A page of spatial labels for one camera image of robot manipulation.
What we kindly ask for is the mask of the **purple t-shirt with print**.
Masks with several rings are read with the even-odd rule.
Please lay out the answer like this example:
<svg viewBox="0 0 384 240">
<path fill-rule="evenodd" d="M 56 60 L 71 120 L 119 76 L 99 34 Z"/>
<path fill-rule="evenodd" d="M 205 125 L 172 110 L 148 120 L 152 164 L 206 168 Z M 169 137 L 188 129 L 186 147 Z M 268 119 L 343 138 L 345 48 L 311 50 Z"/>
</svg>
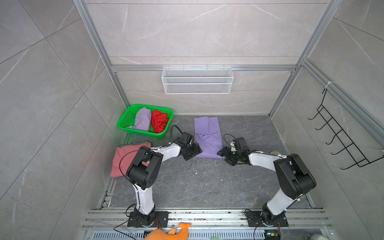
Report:
<svg viewBox="0 0 384 240">
<path fill-rule="evenodd" d="M 195 142 L 202 153 L 197 158 L 222 159 L 218 155 L 223 148 L 222 134 L 218 117 L 199 117 L 194 119 Z"/>
</svg>

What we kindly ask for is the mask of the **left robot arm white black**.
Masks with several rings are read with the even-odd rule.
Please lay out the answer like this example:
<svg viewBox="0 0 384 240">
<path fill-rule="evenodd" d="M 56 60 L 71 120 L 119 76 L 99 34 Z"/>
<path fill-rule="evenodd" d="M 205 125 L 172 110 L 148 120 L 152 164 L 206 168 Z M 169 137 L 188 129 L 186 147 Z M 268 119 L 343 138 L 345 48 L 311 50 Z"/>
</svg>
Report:
<svg viewBox="0 0 384 240">
<path fill-rule="evenodd" d="M 143 146 L 132 151 L 136 155 L 124 177 L 134 187 L 137 214 L 148 219 L 155 216 L 156 207 L 153 201 L 152 186 L 158 177 L 162 162 L 176 157 L 182 157 L 188 161 L 202 152 L 199 144 L 195 143 L 194 137 L 186 132 L 183 132 L 176 140 L 171 140 L 161 147 Z"/>
</svg>

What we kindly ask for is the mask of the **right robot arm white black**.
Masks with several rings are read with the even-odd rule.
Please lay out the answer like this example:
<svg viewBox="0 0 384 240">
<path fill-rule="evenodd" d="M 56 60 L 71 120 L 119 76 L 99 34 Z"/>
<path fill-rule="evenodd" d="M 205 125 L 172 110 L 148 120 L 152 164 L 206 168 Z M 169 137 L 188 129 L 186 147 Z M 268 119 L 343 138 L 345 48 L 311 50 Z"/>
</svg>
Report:
<svg viewBox="0 0 384 240">
<path fill-rule="evenodd" d="M 262 167 L 276 173 L 279 190 L 264 206 L 261 217 L 266 224 L 281 217 L 302 195 L 317 186 L 317 182 L 301 157 L 297 154 L 281 155 L 251 151 L 244 138 L 233 139 L 218 155 L 231 166 L 246 164 Z"/>
</svg>

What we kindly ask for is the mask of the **roll of masking tape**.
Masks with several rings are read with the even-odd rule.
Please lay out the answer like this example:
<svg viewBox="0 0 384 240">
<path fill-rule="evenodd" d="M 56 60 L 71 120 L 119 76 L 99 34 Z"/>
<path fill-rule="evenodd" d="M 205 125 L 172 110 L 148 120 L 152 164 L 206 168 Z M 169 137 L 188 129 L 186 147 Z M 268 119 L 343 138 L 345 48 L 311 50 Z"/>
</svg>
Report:
<svg viewBox="0 0 384 240">
<path fill-rule="evenodd" d="M 278 156 L 278 157 L 282 156 L 282 154 L 280 152 L 277 152 L 277 151 L 270 152 L 270 154 L 273 156 Z"/>
</svg>

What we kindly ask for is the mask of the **red t-shirt in basket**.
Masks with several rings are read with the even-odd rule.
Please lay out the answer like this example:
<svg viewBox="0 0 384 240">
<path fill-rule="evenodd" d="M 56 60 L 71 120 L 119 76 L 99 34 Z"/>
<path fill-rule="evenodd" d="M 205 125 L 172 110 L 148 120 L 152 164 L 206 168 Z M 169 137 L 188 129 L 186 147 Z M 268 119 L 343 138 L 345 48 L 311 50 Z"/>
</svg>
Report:
<svg viewBox="0 0 384 240">
<path fill-rule="evenodd" d="M 168 122 L 168 114 L 162 113 L 158 110 L 154 110 L 152 112 L 152 127 L 154 129 L 154 133 L 162 133 L 166 129 Z"/>
</svg>

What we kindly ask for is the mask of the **lavender t-shirt in basket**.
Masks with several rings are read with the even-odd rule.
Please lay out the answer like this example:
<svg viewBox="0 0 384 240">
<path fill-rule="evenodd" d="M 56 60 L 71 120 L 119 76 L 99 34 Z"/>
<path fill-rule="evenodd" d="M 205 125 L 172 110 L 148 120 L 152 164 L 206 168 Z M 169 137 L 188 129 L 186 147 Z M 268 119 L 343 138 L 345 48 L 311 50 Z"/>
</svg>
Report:
<svg viewBox="0 0 384 240">
<path fill-rule="evenodd" d="M 129 129 L 148 132 L 151 125 L 152 113 L 150 109 L 141 108 L 135 116 L 135 124 Z"/>
</svg>

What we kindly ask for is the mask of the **folded pink t-shirt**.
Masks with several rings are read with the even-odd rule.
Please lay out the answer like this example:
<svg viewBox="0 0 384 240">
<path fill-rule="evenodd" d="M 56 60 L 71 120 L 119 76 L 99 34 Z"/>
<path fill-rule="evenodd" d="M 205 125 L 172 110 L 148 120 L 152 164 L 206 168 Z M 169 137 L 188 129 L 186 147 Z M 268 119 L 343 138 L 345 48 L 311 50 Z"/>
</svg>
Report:
<svg viewBox="0 0 384 240">
<path fill-rule="evenodd" d="M 133 162 L 136 153 L 142 153 L 141 151 L 138 152 L 138 150 L 143 146 L 150 148 L 151 143 L 147 142 L 139 145 L 126 145 L 116 148 L 111 172 L 112 179 L 122 177 L 126 174 L 129 166 Z"/>
</svg>

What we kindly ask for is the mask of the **green plastic laundry basket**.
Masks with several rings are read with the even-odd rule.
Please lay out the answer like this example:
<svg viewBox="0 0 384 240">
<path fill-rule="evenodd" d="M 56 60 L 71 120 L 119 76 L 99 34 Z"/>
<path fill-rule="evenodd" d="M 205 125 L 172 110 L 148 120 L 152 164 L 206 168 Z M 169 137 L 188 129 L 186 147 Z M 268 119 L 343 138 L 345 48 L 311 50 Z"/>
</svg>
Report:
<svg viewBox="0 0 384 240">
<path fill-rule="evenodd" d="M 136 115 L 139 112 L 140 109 L 147 108 L 151 110 L 151 113 L 153 113 L 154 110 L 157 110 L 163 114 L 167 115 L 168 122 L 165 126 L 165 129 L 161 133 L 155 133 L 154 128 L 152 127 L 152 123 L 150 123 L 150 128 L 148 131 L 141 131 L 141 130 L 135 130 L 132 128 L 129 128 L 131 126 L 134 126 L 135 120 L 136 120 Z M 158 106 L 151 106 L 151 105 L 141 105 L 141 104 L 135 104 L 131 105 L 130 107 L 127 108 L 127 110 L 123 113 L 123 115 L 120 117 L 120 119 L 117 122 L 117 127 L 121 130 L 126 131 L 129 134 L 134 134 L 134 135 L 142 135 L 146 137 L 151 137 L 151 138 L 163 138 L 166 134 L 166 131 L 168 130 L 171 120 L 174 116 L 173 110 L 169 108 L 164 108 L 164 107 L 158 107 Z"/>
</svg>

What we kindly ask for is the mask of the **orange plush toy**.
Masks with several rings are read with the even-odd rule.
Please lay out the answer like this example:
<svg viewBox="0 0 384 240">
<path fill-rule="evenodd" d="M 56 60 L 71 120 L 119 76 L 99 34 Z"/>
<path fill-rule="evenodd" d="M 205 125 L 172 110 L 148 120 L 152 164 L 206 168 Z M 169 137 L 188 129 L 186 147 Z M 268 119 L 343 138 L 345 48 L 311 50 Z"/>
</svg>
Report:
<svg viewBox="0 0 384 240">
<path fill-rule="evenodd" d="M 177 233 L 178 229 L 171 229 L 168 233 L 157 229 L 150 232 L 145 240 L 187 240 L 189 236 L 189 228 L 192 225 L 189 223 L 179 223 L 178 226 L 181 228 L 179 233 Z"/>
</svg>

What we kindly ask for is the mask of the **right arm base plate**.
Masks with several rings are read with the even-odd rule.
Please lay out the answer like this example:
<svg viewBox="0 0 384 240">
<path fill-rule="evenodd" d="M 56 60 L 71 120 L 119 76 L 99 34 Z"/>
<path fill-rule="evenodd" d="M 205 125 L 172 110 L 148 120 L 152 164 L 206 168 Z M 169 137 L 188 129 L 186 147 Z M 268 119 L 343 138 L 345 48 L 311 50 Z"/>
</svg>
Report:
<svg viewBox="0 0 384 240">
<path fill-rule="evenodd" d="M 267 211 L 251 211 L 245 210 L 249 227 L 288 227 L 288 221 L 285 213 L 274 216 Z"/>
</svg>

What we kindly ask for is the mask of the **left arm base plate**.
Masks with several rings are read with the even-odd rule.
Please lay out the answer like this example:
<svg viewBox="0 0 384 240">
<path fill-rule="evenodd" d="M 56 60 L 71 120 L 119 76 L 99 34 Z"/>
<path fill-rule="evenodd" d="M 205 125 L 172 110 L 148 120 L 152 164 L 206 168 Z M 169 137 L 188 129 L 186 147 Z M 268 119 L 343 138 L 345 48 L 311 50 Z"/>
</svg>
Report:
<svg viewBox="0 0 384 240">
<path fill-rule="evenodd" d="M 165 228 L 168 225 L 169 212 L 154 212 L 149 215 L 143 215 L 140 212 L 134 211 L 130 213 L 127 227 L 136 228 Z"/>
</svg>

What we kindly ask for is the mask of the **aluminium mounting rail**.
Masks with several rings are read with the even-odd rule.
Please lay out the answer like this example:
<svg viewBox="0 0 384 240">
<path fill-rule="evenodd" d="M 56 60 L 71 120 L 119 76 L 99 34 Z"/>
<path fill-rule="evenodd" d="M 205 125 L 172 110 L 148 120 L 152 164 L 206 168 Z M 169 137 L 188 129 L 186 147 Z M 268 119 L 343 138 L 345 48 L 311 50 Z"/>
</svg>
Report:
<svg viewBox="0 0 384 240">
<path fill-rule="evenodd" d="M 293 209 L 284 214 L 264 220 L 260 210 L 160 210 L 152 227 L 168 229 L 179 223 L 189 223 L 194 229 L 330 229 L 332 225 L 322 209 Z M 122 227 L 143 228 L 139 216 L 124 209 L 90 210 L 81 224 L 83 230 L 107 230 Z"/>
</svg>

